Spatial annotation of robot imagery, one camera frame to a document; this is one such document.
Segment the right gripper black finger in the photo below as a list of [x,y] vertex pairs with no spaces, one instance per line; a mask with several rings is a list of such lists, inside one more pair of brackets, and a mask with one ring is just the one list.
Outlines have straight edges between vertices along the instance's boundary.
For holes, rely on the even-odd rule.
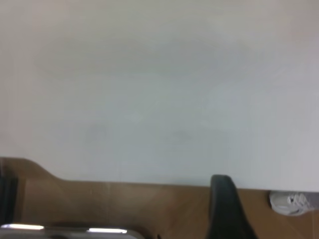
[[237,188],[227,175],[210,181],[207,239],[256,239],[241,204]]

